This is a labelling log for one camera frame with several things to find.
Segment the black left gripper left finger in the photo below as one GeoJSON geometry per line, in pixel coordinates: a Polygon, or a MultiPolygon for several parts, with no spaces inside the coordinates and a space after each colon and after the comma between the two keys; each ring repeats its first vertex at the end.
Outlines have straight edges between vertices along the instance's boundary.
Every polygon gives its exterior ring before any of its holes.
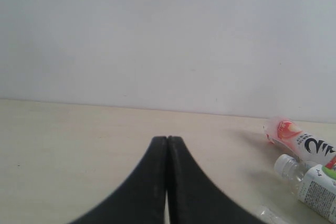
{"type": "Polygon", "coordinates": [[[73,223],[164,223],[167,137],[154,137],[127,179],[73,223]]]}

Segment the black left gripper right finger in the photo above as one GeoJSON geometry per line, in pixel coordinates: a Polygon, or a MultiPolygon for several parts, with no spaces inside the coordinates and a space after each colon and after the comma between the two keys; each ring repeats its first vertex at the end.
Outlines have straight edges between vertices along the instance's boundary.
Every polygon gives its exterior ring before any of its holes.
{"type": "Polygon", "coordinates": [[[168,138],[167,197],[170,223],[259,223],[207,177],[179,136],[168,138]]]}

